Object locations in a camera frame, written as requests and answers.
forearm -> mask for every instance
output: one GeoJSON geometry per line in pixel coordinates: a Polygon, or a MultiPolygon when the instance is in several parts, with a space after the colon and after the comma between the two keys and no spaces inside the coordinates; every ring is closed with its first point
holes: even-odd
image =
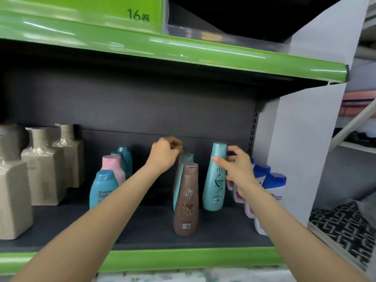
{"type": "Polygon", "coordinates": [[[259,184],[244,188],[244,198],[298,282],[368,281],[292,217],[259,184]]]}
{"type": "Polygon", "coordinates": [[[12,282],[91,281],[160,172],[145,165],[55,237],[12,282]]]}

person's left hand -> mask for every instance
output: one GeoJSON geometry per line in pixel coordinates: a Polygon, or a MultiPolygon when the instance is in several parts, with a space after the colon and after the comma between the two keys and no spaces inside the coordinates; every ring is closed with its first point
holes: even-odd
{"type": "Polygon", "coordinates": [[[174,165],[176,157],[182,150],[182,141],[174,136],[162,137],[154,142],[146,165],[152,166],[162,174],[174,165]]]}

patterned textile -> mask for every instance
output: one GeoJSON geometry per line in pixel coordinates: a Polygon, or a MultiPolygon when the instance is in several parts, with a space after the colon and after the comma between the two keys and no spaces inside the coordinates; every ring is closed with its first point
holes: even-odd
{"type": "Polygon", "coordinates": [[[314,209],[309,220],[357,260],[368,266],[375,246],[376,229],[362,216],[355,201],[334,209],[314,209]]]}

person's left arm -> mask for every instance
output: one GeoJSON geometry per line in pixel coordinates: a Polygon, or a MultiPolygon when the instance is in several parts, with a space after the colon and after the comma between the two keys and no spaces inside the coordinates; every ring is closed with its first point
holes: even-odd
{"type": "Polygon", "coordinates": [[[182,142],[154,142],[146,164],[61,232],[11,282],[90,282],[154,181],[175,162],[182,142]]]}

person's right arm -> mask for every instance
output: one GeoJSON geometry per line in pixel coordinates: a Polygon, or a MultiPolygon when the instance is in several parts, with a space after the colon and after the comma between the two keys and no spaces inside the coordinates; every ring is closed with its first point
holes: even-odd
{"type": "Polygon", "coordinates": [[[253,175],[249,155],[237,146],[227,150],[237,155],[228,156],[228,161],[215,156],[213,161],[227,170],[298,282],[369,282],[262,188],[253,175]]]}

